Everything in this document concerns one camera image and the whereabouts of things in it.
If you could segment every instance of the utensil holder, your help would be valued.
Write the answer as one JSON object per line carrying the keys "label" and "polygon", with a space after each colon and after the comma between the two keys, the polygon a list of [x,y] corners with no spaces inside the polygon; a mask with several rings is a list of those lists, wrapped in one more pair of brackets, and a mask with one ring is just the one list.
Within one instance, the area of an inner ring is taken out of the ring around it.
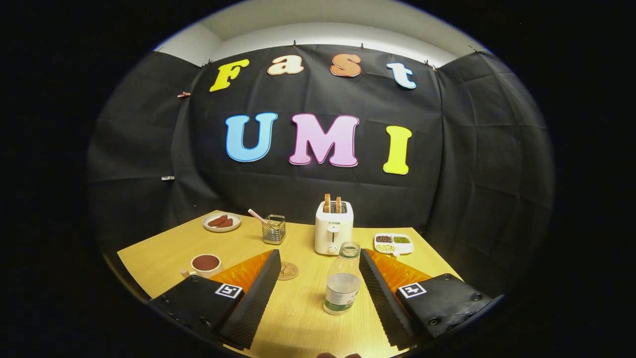
{"label": "utensil holder", "polygon": [[280,245],[286,235],[285,217],[282,215],[268,215],[265,221],[267,221],[267,224],[263,224],[263,241]]}

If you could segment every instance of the screw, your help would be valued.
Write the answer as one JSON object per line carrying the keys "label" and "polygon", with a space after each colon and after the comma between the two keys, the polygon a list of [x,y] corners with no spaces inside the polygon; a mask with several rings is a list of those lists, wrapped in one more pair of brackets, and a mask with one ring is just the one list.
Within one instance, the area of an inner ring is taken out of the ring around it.
{"label": "screw", "polygon": [[201,317],[201,323],[205,324],[208,327],[212,327],[212,321],[205,317]]}

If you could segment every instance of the white tray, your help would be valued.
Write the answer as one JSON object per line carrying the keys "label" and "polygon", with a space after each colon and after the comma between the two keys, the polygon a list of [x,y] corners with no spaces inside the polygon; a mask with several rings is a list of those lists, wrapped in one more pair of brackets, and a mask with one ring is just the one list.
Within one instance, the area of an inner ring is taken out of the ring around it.
{"label": "white tray", "polygon": [[[376,238],[378,236],[388,236],[391,238],[391,242],[390,243],[383,243],[383,242],[378,242],[376,240]],[[393,237],[395,236],[402,236],[408,239],[409,243],[395,243],[393,242]],[[378,248],[378,245],[390,245],[393,247],[393,250],[383,250],[382,248]],[[375,250],[377,252],[381,252],[383,254],[392,254],[395,256],[400,256],[400,255],[404,255],[404,254],[410,254],[415,250],[415,247],[413,246],[413,240],[411,239],[411,236],[408,235],[404,235],[404,234],[394,234],[394,233],[378,233],[373,237],[373,247],[375,247]]]}

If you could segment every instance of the plastic bottle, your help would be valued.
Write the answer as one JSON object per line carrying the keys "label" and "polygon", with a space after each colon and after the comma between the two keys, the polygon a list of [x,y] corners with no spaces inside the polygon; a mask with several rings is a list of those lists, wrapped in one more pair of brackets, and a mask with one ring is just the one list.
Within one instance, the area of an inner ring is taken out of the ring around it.
{"label": "plastic bottle", "polygon": [[327,289],[322,307],[331,315],[348,312],[360,289],[360,245],[352,241],[342,243],[340,253],[327,274]]}

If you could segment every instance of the letter m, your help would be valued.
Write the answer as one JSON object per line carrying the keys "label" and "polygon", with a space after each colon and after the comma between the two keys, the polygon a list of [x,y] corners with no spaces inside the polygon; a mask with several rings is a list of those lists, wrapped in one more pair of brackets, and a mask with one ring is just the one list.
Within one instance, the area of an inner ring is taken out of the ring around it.
{"label": "letter m", "polygon": [[315,115],[311,113],[297,114],[291,119],[296,124],[296,149],[289,162],[295,165],[311,163],[312,158],[307,154],[308,145],[311,146],[318,163],[322,164],[329,154],[331,147],[335,147],[329,162],[334,166],[351,167],[357,165],[354,155],[354,135],[360,120],[349,115],[338,116],[325,133]]}

